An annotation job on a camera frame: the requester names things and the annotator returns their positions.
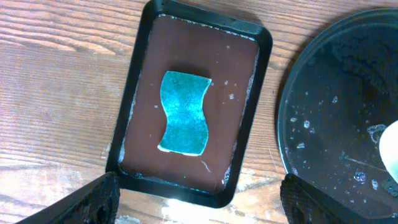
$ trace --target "rectangular tray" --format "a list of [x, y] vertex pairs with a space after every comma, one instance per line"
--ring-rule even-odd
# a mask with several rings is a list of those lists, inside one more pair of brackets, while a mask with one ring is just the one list
[[[118, 158], [121, 150], [122, 141], [129, 121], [129, 113], [137, 86], [142, 63], [144, 61], [145, 50], [148, 44], [149, 34], [152, 30], [153, 21], [159, 14], [175, 16], [181, 19], [206, 24], [227, 30], [237, 34], [252, 37], [259, 45], [259, 56], [254, 74], [254, 80], [244, 112], [241, 129], [237, 138], [237, 147], [231, 162], [231, 172], [229, 181], [224, 191], [218, 194], [209, 194], [192, 189], [185, 189], [173, 185], [160, 184], [144, 179], [135, 179], [123, 174], [119, 169]], [[114, 130], [111, 150], [109, 152], [106, 172], [113, 171], [119, 177], [120, 188], [135, 190], [152, 195], [167, 198], [176, 198], [181, 201], [204, 205], [212, 208], [221, 208], [232, 201], [238, 183], [246, 145], [248, 143], [257, 102], [260, 96], [262, 83], [265, 77], [269, 57], [272, 48], [272, 37], [270, 32], [263, 26], [253, 24], [239, 19], [222, 16], [215, 12], [205, 11], [179, 2], [168, 0], [151, 0], [142, 12], [141, 21], [138, 28], [136, 43], [132, 54], [129, 73], [124, 88], [118, 120]]]

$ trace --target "blue curved shape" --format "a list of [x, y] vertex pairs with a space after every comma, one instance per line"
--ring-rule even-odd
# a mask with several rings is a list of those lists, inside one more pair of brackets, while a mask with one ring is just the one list
[[202, 155], [209, 139], [203, 99], [210, 84], [209, 78], [166, 72], [160, 87], [160, 99], [167, 126], [158, 149], [187, 156]]

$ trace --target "wooden table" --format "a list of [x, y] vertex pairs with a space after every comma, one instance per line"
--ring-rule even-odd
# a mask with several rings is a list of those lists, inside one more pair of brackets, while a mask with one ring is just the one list
[[[230, 205], [214, 210], [121, 191], [117, 223], [285, 223], [275, 103], [303, 48], [331, 23], [396, 0], [183, 0], [261, 22], [274, 39]], [[0, 3], [0, 223], [40, 211], [104, 173], [146, 1]]]

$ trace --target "dark blurry object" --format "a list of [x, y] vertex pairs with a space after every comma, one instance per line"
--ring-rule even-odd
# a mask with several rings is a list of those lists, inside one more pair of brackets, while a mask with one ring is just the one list
[[76, 192], [18, 224], [114, 223], [119, 206], [119, 180], [108, 172]]
[[379, 152], [398, 120], [397, 24], [397, 9], [379, 9], [327, 28], [295, 62], [279, 105], [286, 171], [368, 219], [398, 213]]
[[280, 187], [289, 223], [397, 223], [395, 218], [365, 219], [293, 174]]

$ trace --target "black object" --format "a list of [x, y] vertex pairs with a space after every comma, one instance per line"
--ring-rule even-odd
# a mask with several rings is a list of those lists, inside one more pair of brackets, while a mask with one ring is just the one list
[[381, 9], [332, 25], [295, 62], [279, 105], [286, 171], [366, 218], [398, 219], [378, 149], [398, 120], [397, 24], [397, 9]]
[[[148, 37], [152, 29], [152, 23], [159, 14], [166, 14], [181, 19], [188, 19], [190, 21], [217, 27], [222, 30], [252, 37], [259, 44], [259, 63], [257, 63], [250, 96], [244, 112], [241, 129], [238, 134], [238, 145], [234, 152], [231, 163], [229, 181], [225, 187], [225, 190], [216, 195], [182, 188], [172, 184], [161, 184], [150, 180], [137, 179], [131, 177], [125, 172], [122, 172], [119, 168], [119, 153], [124, 135], [126, 133], [132, 100], [141, 71], [142, 62], [144, 60], [145, 49], [148, 44]], [[108, 162], [106, 165], [106, 171], [113, 171], [117, 173], [120, 179], [120, 187], [123, 189], [135, 190], [138, 192], [144, 192], [147, 194], [158, 195], [167, 198], [176, 198], [181, 201], [213, 208], [220, 208], [229, 204], [233, 198], [236, 184], [238, 182], [244, 152], [246, 150], [246, 144], [249, 138], [249, 133], [261, 92], [269, 56], [271, 54], [271, 47], [272, 37], [268, 30], [260, 25], [222, 16], [214, 12], [204, 11], [202, 9], [197, 9], [195, 7], [174, 1], [152, 0], [148, 2], [142, 12], [129, 74], [127, 76], [126, 87], [124, 89], [120, 112], [114, 131]]]
[[293, 174], [280, 187], [280, 199], [289, 223], [397, 223], [394, 218], [369, 220]]
[[114, 172], [108, 172], [18, 224], [114, 223], [119, 197], [118, 177]]

